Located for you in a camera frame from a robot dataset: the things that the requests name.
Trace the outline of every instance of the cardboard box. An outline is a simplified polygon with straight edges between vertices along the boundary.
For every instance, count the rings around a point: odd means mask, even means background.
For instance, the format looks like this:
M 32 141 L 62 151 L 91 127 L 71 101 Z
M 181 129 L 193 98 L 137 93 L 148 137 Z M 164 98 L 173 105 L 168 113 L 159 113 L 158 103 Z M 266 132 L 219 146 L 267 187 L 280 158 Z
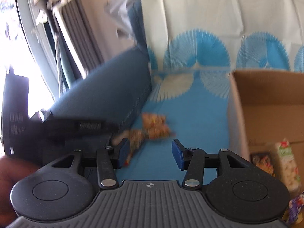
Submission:
M 230 73 L 230 149 L 250 154 L 287 138 L 304 186 L 304 74 L 272 70 Z M 304 227 L 304 221 L 295 227 Z

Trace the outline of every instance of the purple snack wrapper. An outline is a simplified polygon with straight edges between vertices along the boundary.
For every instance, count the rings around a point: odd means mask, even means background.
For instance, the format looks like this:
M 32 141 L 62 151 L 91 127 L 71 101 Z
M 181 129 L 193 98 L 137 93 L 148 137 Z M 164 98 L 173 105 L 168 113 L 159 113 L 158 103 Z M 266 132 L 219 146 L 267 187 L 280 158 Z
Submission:
M 289 205 L 288 205 L 289 217 L 287 219 L 288 224 L 292 224 L 297 220 L 298 214 L 301 212 L 303 207 L 304 207 L 304 191 L 299 196 L 289 201 Z

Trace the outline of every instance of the wall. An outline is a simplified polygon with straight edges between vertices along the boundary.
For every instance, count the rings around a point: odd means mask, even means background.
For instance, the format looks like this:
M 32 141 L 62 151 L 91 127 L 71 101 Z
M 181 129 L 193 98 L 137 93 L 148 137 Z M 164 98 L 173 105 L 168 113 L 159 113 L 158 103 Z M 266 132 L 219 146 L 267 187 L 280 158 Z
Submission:
M 104 4 L 108 0 L 81 1 L 105 60 L 112 58 L 133 45 L 132 40 L 117 38 L 117 27 L 104 12 Z

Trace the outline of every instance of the gray curtain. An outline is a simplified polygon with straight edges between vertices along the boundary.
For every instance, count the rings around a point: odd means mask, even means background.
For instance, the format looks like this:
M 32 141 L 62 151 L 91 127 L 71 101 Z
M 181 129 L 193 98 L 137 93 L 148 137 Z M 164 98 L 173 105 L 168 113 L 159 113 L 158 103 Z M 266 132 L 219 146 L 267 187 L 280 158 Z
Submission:
M 81 0 L 72 0 L 62 8 L 66 29 L 85 69 L 89 72 L 104 62 L 92 33 Z

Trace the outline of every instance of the metal screw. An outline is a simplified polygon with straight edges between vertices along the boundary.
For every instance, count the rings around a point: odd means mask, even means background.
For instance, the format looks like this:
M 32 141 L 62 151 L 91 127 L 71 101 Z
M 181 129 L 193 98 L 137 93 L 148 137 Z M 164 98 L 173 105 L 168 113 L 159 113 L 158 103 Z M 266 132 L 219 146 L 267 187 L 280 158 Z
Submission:
M 114 179 L 104 179 L 101 181 L 101 185 L 105 187 L 112 187 L 116 184 Z
M 196 179 L 188 179 L 185 181 L 185 185 L 188 187 L 196 187 L 199 186 L 199 181 Z

